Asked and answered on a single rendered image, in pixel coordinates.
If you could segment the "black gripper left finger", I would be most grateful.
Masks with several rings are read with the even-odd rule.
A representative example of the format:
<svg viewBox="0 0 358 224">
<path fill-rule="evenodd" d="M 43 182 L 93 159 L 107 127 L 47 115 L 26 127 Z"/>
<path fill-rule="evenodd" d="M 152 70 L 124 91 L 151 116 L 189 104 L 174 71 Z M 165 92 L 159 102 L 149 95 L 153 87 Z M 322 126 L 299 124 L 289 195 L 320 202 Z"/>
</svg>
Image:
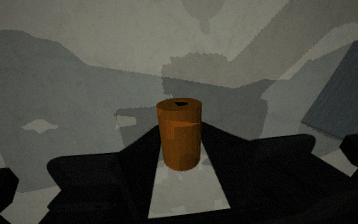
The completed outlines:
<svg viewBox="0 0 358 224">
<path fill-rule="evenodd" d="M 161 148 L 159 125 L 119 152 L 59 156 L 47 171 L 66 186 L 119 185 L 133 220 L 148 218 Z"/>
</svg>

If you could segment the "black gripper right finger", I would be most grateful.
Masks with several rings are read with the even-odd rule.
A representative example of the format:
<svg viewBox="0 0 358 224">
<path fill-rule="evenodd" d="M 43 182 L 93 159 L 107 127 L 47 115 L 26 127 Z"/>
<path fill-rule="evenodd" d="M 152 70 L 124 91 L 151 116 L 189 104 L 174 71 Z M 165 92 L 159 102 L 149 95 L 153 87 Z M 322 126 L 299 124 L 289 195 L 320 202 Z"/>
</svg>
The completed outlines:
<svg viewBox="0 0 358 224">
<path fill-rule="evenodd" d="M 230 208 L 247 205 L 264 157 L 312 152 L 316 142 L 308 134 L 242 139 L 202 121 L 201 141 Z"/>
</svg>

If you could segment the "orange cylinder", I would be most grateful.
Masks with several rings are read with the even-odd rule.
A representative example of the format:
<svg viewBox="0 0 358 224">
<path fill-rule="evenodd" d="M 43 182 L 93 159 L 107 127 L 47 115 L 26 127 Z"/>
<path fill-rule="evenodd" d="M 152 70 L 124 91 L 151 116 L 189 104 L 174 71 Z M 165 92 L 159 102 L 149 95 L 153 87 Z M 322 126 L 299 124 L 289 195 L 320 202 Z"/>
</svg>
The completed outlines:
<svg viewBox="0 0 358 224">
<path fill-rule="evenodd" d="M 201 159 L 202 102 L 173 98 L 156 105 L 163 160 L 177 171 L 194 168 Z"/>
</svg>

